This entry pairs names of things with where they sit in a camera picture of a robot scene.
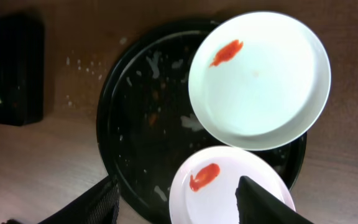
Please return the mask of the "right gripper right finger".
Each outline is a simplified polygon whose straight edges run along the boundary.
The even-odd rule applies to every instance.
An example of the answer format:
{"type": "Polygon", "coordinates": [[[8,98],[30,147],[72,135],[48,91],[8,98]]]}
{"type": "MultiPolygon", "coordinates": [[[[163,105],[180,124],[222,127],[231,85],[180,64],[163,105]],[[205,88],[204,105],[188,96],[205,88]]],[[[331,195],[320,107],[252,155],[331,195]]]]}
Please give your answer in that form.
{"type": "Polygon", "coordinates": [[[240,224],[313,224],[248,176],[240,177],[236,199],[240,224]]]}

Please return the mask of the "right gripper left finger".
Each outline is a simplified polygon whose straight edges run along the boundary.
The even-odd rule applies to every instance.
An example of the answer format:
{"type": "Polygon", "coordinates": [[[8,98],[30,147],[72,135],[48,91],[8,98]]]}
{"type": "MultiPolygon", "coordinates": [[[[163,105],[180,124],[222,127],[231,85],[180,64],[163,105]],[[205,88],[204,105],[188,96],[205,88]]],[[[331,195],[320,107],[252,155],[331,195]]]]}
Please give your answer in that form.
{"type": "Polygon", "coordinates": [[[107,176],[39,224],[116,224],[119,197],[117,180],[107,176]]]}

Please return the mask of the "pinkish white plate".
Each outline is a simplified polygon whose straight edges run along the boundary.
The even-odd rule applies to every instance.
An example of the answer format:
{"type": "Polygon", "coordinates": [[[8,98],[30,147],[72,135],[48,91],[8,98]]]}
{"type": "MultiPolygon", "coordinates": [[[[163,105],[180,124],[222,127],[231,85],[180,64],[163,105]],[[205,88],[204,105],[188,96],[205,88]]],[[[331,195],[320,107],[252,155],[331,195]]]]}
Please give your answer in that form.
{"type": "Polygon", "coordinates": [[[171,222],[239,223],[235,192],[244,175],[295,209],[287,186],[264,160],[236,147],[213,146],[194,153],[175,174],[168,201],[171,222]]]}

